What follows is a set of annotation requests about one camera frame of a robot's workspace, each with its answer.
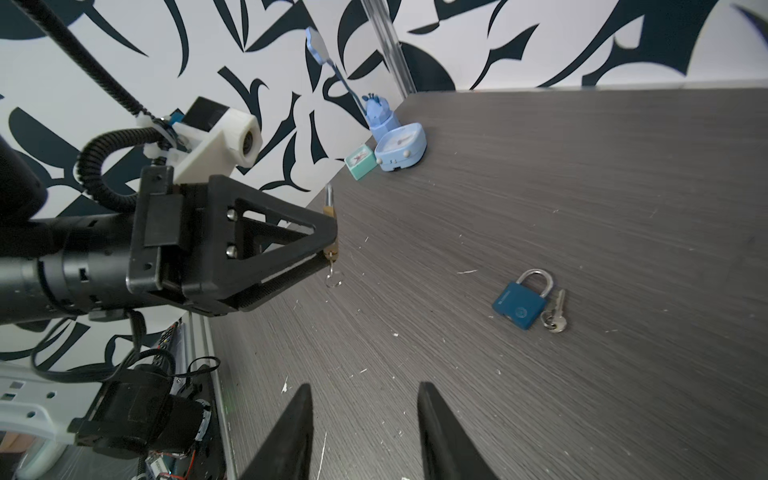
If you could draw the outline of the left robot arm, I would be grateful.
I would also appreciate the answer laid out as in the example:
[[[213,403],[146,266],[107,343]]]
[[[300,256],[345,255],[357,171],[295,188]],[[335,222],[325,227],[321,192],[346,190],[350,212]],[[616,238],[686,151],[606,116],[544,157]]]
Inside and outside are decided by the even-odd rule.
[[[86,413],[65,426],[74,444],[140,461],[152,453],[193,456],[213,409],[173,393],[175,357],[163,346],[143,347],[143,310],[170,305],[206,317],[253,310],[332,261],[337,221],[232,178],[260,153],[253,115],[201,97],[182,116],[156,117],[46,3],[18,8],[136,126],[95,137],[76,160],[77,180],[100,215],[39,219],[45,186],[2,146],[1,320],[127,320],[132,346],[116,366],[33,370],[54,384],[98,385]]]

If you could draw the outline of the brass padlock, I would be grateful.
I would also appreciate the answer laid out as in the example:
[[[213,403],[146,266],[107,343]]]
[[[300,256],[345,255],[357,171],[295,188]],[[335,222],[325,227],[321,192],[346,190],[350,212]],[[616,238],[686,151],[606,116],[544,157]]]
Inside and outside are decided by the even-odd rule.
[[[336,262],[339,258],[338,222],[334,204],[334,190],[330,183],[328,183],[325,187],[325,204],[323,206],[323,213],[329,218],[329,232],[333,234],[333,239],[329,240],[329,243],[324,247],[323,250],[325,259],[328,262],[325,285],[328,288],[336,288],[342,285],[344,275],[336,266]]]

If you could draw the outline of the blue padlock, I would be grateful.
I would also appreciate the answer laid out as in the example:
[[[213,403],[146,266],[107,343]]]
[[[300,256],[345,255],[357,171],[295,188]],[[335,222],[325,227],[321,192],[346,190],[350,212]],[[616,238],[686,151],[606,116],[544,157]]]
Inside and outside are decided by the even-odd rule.
[[[540,292],[525,287],[523,282],[531,276],[541,276],[545,288]],[[509,283],[497,299],[492,303],[495,313],[505,317],[522,330],[528,330],[547,304],[547,297],[554,287],[551,273],[543,269],[524,271],[515,282]]]

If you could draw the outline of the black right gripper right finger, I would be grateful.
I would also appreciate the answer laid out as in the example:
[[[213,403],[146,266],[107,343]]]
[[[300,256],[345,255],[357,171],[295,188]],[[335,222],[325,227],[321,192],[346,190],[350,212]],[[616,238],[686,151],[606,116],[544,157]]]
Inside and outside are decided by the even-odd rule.
[[[436,386],[421,382],[417,415],[425,479],[497,479]]]

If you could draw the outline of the blue padlock keys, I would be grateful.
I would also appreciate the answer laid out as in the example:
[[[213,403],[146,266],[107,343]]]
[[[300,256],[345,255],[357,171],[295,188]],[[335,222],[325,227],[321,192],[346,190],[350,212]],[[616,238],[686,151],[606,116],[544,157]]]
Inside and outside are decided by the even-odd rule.
[[[540,315],[543,326],[550,333],[561,333],[567,328],[568,321],[564,315],[566,295],[567,291],[560,289]]]

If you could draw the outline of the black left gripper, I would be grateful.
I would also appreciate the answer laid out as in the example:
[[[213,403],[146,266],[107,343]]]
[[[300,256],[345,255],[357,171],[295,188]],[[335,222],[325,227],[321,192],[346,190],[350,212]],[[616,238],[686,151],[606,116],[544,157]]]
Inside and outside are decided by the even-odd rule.
[[[329,218],[223,175],[174,183],[142,169],[126,287],[143,306],[252,311],[327,265]]]

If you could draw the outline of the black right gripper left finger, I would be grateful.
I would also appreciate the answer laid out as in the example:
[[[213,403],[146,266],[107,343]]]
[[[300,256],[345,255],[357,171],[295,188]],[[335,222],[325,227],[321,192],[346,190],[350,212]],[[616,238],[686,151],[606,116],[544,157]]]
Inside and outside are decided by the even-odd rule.
[[[311,386],[302,384],[262,443],[239,474],[243,480],[307,480],[314,436]]]

